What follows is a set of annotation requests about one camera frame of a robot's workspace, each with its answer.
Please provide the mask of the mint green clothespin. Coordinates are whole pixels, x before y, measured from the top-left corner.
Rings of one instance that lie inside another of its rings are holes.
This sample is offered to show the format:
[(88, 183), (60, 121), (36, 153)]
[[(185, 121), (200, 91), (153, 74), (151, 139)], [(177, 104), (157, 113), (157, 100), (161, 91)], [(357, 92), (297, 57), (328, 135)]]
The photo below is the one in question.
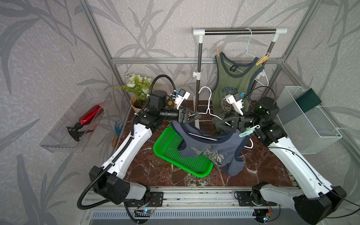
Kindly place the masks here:
[(247, 129), (246, 131), (240, 133), (240, 134), (239, 134), (239, 137), (249, 136), (249, 135), (251, 135), (252, 133), (254, 133), (256, 129), (259, 129), (259, 128), (260, 128), (260, 125), (256, 125), (256, 126), (250, 127), (250, 128)]

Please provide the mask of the navy blue tank top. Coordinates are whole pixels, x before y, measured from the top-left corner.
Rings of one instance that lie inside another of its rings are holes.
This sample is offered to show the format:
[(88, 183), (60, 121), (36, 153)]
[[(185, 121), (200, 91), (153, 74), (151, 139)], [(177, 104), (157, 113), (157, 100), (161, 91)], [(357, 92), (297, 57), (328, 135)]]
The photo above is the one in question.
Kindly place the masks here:
[(239, 137), (239, 130), (211, 136), (192, 124), (174, 121), (171, 127), (183, 138), (178, 146), (182, 158), (203, 155), (230, 177), (238, 175), (245, 167), (242, 150), (250, 141), (250, 136)]

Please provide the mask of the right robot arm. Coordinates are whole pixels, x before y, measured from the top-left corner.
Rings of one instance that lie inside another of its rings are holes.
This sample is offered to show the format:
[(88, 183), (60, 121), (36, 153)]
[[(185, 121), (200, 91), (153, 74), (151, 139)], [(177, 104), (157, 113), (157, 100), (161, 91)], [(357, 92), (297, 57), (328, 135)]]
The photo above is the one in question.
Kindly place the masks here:
[(266, 182), (252, 188), (256, 204), (273, 202), (298, 213), (315, 225), (332, 214), (346, 200), (341, 186), (332, 185), (306, 159), (340, 138), (340, 133), (310, 97), (310, 90), (287, 86), (277, 99), (264, 97), (252, 112), (244, 111), (247, 94), (231, 91), (221, 98), (226, 111), (214, 120), (216, 127), (240, 131), (245, 137), (255, 133), (283, 163), (299, 185), (296, 190)]

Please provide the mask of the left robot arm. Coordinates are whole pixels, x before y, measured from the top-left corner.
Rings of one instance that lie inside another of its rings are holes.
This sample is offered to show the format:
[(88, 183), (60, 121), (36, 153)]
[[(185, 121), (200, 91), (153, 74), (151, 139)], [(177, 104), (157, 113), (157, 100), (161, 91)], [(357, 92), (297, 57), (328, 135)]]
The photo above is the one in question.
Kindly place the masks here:
[[(165, 78), (170, 81), (173, 93), (169, 99), (173, 107), (167, 106), (167, 92), (154, 94), (156, 81)], [(124, 177), (142, 146), (151, 138), (163, 121), (176, 121), (189, 124), (201, 118), (201, 115), (181, 106), (186, 91), (177, 91), (173, 80), (168, 75), (159, 75), (153, 79), (148, 93), (148, 100), (131, 120), (131, 130), (116, 152), (101, 167), (94, 166), (90, 173), (90, 184), (79, 196), (77, 207), (88, 210), (112, 202), (116, 205), (131, 200), (147, 204), (150, 201), (150, 188)]]

